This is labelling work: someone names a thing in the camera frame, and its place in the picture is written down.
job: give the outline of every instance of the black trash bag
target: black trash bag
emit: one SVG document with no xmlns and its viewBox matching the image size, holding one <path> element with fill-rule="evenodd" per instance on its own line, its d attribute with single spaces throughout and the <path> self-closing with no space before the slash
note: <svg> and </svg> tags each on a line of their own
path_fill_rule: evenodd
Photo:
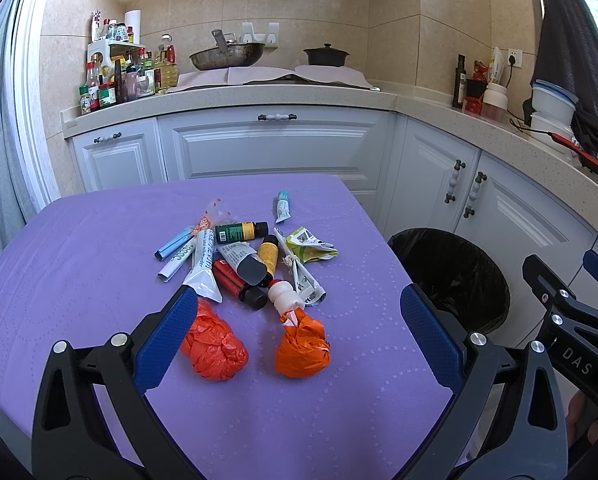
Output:
<svg viewBox="0 0 598 480">
<path fill-rule="evenodd" d="M 473 243 L 439 229 L 416 228 L 395 234 L 388 245 L 432 304 L 454 314 L 467 332 L 487 334 L 506 320 L 508 283 Z"/>
</svg>

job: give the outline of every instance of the tied plastic bag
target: tied plastic bag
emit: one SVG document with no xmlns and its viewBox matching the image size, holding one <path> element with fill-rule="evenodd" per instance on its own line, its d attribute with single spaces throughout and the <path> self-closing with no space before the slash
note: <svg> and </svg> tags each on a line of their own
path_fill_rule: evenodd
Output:
<svg viewBox="0 0 598 480">
<path fill-rule="evenodd" d="M 276 349 L 276 371 L 295 379 L 312 377 L 330 364 L 323 324 L 297 308 L 282 318 L 285 335 Z"/>
<path fill-rule="evenodd" d="M 248 362 L 248 351 L 230 326 L 212 310 L 209 301 L 199 298 L 196 319 L 180 346 L 202 378 L 226 381 Z"/>
</svg>

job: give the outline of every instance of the drawer handle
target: drawer handle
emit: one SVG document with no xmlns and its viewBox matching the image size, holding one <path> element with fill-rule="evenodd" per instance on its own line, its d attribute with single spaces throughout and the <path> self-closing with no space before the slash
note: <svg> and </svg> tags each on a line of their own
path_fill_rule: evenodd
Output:
<svg viewBox="0 0 598 480">
<path fill-rule="evenodd" d="M 259 121 L 290 121 L 292 119 L 296 119 L 297 116 L 295 114 L 289 115 L 281 115 L 281 114 L 274 114 L 274 115 L 259 115 Z"/>
<path fill-rule="evenodd" d="M 459 172 L 461 171 L 461 168 L 465 168 L 465 162 L 461 162 L 457 159 L 457 163 L 454 165 L 452 174 L 450 175 L 450 181 L 448 182 L 448 191 L 445 193 L 444 202 L 447 204 L 450 203 L 450 200 L 453 202 L 456 200 L 456 197 L 454 196 L 454 188 L 457 187 L 459 182 Z"/>
<path fill-rule="evenodd" d="M 468 201 L 465 205 L 465 212 L 463 213 L 464 218 L 469 218 L 470 216 L 474 215 L 474 203 L 477 200 L 477 196 L 479 196 L 479 189 L 481 189 L 481 183 L 484 180 L 487 180 L 488 176 L 485 173 L 479 171 L 477 173 L 477 177 L 474 179 L 472 183 L 472 188 L 470 189 L 470 194 L 468 195 Z"/>
<path fill-rule="evenodd" d="M 110 136 L 110 137 L 97 137 L 95 139 L 95 144 L 98 142 L 108 142 L 108 140 L 118 139 L 119 137 L 121 137 L 121 132 L 114 134 L 113 136 Z"/>
</svg>

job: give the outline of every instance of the purple tablecloth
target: purple tablecloth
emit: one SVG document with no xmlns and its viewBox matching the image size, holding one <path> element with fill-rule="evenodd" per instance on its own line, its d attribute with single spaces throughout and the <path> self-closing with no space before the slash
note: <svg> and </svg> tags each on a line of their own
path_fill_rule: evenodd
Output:
<svg viewBox="0 0 598 480">
<path fill-rule="evenodd" d="M 50 204 L 0 258 L 0 409 L 31 433 L 36 392 L 53 342 L 103 344 L 162 309 L 188 266 L 161 283 L 154 251 L 221 197 L 240 221 L 272 225 L 272 201 L 290 193 L 285 234 L 306 226 L 339 256 L 308 264 L 328 296 L 320 319 L 332 361 L 308 380 L 274 371 L 283 329 L 224 293 L 217 313 L 250 353 L 230 381 L 197 376 L 178 353 L 150 403 L 209 478 L 389 479 L 412 455 L 450 398 L 399 311 L 411 283 L 338 178 L 234 176 L 82 194 Z M 253 242 L 257 247 L 259 240 Z M 287 277 L 279 264 L 277 276 Z M 136 460 L 99 391 L 120 449 Z"/>
</svg>

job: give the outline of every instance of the countertop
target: countertop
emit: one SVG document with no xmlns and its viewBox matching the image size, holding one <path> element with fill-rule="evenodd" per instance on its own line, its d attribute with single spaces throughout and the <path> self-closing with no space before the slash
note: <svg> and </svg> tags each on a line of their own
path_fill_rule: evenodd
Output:
<svg viewBox="0 0 598 480">
<path fill-rule="evenodd" d="M 117 105 L 83 117 L 69 118 L 75 108 L 64 110 L 61 113 L 63 137 L 68 139 L 112 124 L 202 108 L 297 104 L 395 111 L 431 124 L 496 156 L 543 186 L 598 232 L 598 185 L 566 156 L 512 131 L 511 126 L 508 129 L 449 105 L 416 97 L 415 91 L 405 86 L 395 86 L 392 92 L 377 92 L 306 84 L 194 89 Z"/>
</svg>

